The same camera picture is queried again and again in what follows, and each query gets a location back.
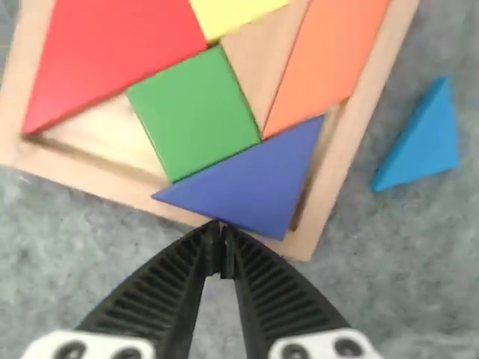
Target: dark blue triangle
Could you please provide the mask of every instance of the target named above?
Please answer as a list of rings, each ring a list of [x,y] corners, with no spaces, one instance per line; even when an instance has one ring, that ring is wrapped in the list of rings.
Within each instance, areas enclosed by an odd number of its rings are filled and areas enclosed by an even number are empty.
[[[459,165],[451,81],[437,79],[412,115],[371,188],[382,191]]]
[[[153,198],[283,239],[308,173],[322,117],[293,127],[156,193]]]

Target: tangram puzzle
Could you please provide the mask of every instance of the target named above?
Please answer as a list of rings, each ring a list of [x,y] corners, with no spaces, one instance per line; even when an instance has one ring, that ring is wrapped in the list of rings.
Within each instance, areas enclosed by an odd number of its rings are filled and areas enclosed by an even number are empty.
[[[388,13],[367,124],[413,2],[56,0],[22,136],[160,179],[145,200],[281,241],[326,114],[364,87]]]

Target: tangram piece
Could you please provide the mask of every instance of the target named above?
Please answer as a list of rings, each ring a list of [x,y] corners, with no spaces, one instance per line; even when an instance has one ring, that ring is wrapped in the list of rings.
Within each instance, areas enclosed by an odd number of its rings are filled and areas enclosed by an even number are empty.
[[[226,159],[153,198],[283,239],[306,178],[322,118]]]
[[[456,111],[448,78],[437,79],[378,170],[374,191],[459,165]]]
[[[260,131],[310,0],[290,3],[221,39]]]
[[[263,138],[323,114],[353,93],[389,0],[311,0]]]
[[[260,140],[220,46],[133,85],[127,96],[172,182]]]
[[[261,18],[288,0],[190,0],[208,42]]]
[[[22,132],[54,126],[206,46],[188,0],[57,0]]]

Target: empty puzzle slot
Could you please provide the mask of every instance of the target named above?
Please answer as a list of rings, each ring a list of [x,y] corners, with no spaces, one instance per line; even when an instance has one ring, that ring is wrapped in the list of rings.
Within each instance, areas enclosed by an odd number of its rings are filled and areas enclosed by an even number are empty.
[[[104,171],[110,171],[121,176],[133,178],[134,180],[138,180],[147,184],[152,184],[156,187],[158,187],[159,185],[168,185],[168,182],[165,179],[159,176],[155,176],[152,173],[143,171],[138,168],[133,168],[122,163],[109,161],[108,159],[104,159],[100,156],[95,156],[92,153],[83,152],[76,149],[75,147],[71,147],[52,138],[45,139],[41,135],[32,135],[24,137],[23,140],[36,144],[38,146],[49,148],[51,150],[54,150],[55,152],[62,154],[63,156],[88,163],[89,165],[95,165],[95,167],[102,168]]]
[[[309,168],[308,176],[299,196],[298,203],[296,205],[296,211],[291,218],[290,230],[292,230],[293,232],[298,229],[298,226],[301,222],[302,214],[305,211],[306,207],[306,200],[311,193],[313,181],[316,178],[319,167],[323,163],[324,157],[328,151],[329,143],[332,139],[332,135],[336,129],[339,119],[343,115],[346,103],[347,100],[344,100],[339,105],[329,109],[324,118],[323,126],[318,136],[316,148],[311,158],[311,166]]]

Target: wooden puzzle board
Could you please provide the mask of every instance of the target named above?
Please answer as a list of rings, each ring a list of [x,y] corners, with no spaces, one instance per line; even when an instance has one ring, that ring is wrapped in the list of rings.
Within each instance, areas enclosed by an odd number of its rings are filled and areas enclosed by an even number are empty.
[[[311,258],[418,3],[419,0],[391,0],[354,94],[326,117],[305,191],[292,223],[294,230],[282,242],[261,239],[278,253],[297,260]],[[152,193],[168,186],[161,168],[150,162],[154,153],[142,155],[145,164],[140,167],[150,171],[135,168],[142,148],[133,149],[130,158],[122,163],[115,161],[118,149],[108,146],[108,138],[93,136],[88,128],[88,123],[97,126],[98,121],[93,116],[108,117],[101,109],[85,119],[84,132],[75,137],[75,141],[82,144],[92,143],[91,148],[97,148],[92,153],[48,138],[26,141],[19,136],[53,4],[54,0],[22,2],[0,93],[0,164],[174,221],[192,226],[203,224],[208,218],[150,198]],[[112,108],[108,114],[116,115],[107,121],[119,119],[118,135],[138,133],[138,136],[144,136],[137,129],[126,131],[127,127],[122,127],[131,126],[124,121],[132,116],[131,109],[125,108],[122,96],[109,102],[108,106]]]

